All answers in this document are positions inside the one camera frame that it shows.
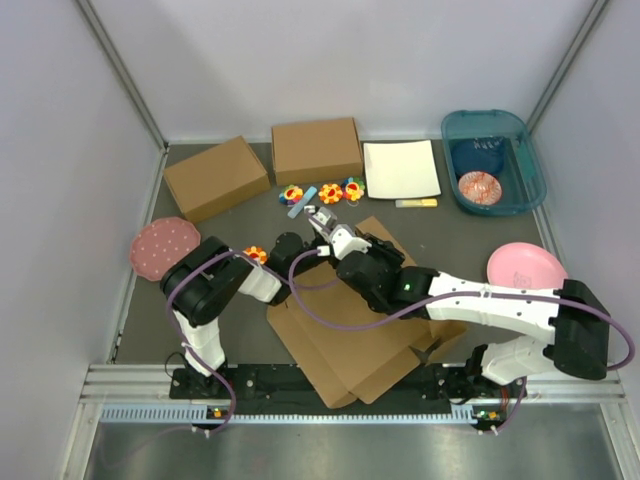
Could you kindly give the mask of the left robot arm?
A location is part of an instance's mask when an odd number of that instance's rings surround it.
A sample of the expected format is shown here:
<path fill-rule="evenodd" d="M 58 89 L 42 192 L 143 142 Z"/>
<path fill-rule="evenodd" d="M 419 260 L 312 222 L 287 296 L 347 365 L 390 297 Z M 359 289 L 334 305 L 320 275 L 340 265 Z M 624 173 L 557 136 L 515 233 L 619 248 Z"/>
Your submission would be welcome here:
<path fill-rule="evenodd" d="M 329 235 L 329 228 L 316 226 L 314 239 L 305 242 L 285 232 L 270 252 L 256 254 L 234 252 L 212 236 L 164 275 L 160 287 L 184 348 L 187 381 L 209 397 L 224 390 L 221 313 L 236 294 L 270 306 L 284 302 L 291 295 L 288 272 L 293 260 L 324 245 Z"/>

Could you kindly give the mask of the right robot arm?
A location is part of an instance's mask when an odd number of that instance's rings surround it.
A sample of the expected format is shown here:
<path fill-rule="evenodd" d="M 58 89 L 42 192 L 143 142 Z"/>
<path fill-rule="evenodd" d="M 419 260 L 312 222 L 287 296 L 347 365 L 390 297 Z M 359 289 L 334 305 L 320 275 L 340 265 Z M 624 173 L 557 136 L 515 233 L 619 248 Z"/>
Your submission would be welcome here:
<path fill-rule="evenodd" d="M 407 266 L 391 242 L 346 227 L 332 233 L 329 242 L 338 278 L 376 313 L 461 321 L 517 333 L 512 341 L 473 350 L 466 380 L 478 395 L 553 370 L 592 381 L 607 375 L 607 312 L 581 281 L 566 279 L 559 289 L 494 287 Z"/>

